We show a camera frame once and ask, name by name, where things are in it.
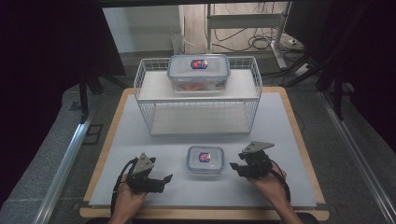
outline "sticker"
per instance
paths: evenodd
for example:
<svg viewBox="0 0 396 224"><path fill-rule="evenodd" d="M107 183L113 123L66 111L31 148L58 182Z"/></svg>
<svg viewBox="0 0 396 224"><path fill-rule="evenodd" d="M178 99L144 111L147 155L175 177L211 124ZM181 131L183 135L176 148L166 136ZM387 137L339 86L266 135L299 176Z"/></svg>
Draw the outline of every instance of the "sticker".
<svg viewBox="0 0 396 224"><path fill-rule="evenodd" d="M207 68L207 60L192 60L191 68L192 69L206 69Z"/></svg>
<svg viewBox="0 0 396 224"><path fill-rule="evenodd" d="M201 152L199 154L199 161L200 162L210 162L210 153Z"/></svg>

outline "dark curtain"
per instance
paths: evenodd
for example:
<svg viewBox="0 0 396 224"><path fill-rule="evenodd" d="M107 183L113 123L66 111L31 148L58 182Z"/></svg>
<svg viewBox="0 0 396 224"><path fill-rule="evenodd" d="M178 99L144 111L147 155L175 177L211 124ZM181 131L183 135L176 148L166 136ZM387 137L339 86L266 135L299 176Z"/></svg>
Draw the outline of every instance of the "dark curtain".
<svg viewBox="0 0 396 224"><path fill-rule="evenodd" d="M2 203L55 121L64 91L82 74L124 71L103 10L94 5L3 1L0 32Z"/></svg>
<svg viewBox="0 0 396 224"><path fill-rule="evenodd" d="M346 45L345 81L352 103L396 152L395 1L372 1Z"/></svg>

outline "white shelf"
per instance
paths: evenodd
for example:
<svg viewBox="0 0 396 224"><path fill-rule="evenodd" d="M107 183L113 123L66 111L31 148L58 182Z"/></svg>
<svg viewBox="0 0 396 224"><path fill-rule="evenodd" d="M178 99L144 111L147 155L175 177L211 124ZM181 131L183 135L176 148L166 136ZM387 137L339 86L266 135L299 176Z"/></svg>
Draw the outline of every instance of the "white shelf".
<svg viewBox="0 0 396 224"><path fill-rule="evenodd" d="M139 101L163 100L258 100L253 75L248 69L231 69L225 91L221 92L177 92L166 71L147 71L138 96Z"/></svg>
<svg viewBox="0 0 396 224"><path fill-rule="evenodd" d="M157 105L151 134L248 133L243 104Z"/></svg>

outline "wire basket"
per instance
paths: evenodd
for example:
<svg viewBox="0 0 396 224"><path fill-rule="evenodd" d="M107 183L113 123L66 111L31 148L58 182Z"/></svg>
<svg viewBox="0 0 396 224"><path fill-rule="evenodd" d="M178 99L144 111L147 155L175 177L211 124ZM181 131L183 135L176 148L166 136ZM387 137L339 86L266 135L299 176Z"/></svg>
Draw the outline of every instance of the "wire basket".
<svg viewBox="0 0 396 224"><path fill-rule="evenodd" d="M254 57L229 57L223 92L176 92L167 77L168 58L143 59L134 96L152 135L249 134L262 94Z"/></svg>

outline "plastic container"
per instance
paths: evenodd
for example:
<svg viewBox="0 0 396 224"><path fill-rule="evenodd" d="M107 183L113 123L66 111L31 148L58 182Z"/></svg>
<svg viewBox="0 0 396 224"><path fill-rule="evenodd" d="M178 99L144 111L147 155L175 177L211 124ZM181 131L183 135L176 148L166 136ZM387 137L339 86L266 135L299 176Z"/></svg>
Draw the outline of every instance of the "plastic container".
<svg viewBox="0 0 396 224"><path fill-rule="evenodd" d="M175 91L224 91L230 63L222 54L175 55L167 75Z"/></svg>
<svg viewBox="0 0 396 224"><path fill-rule="evenodd" d="M218 175L223 168L223 150L221 147L190 147L187 166L194 175Z"/></svg>

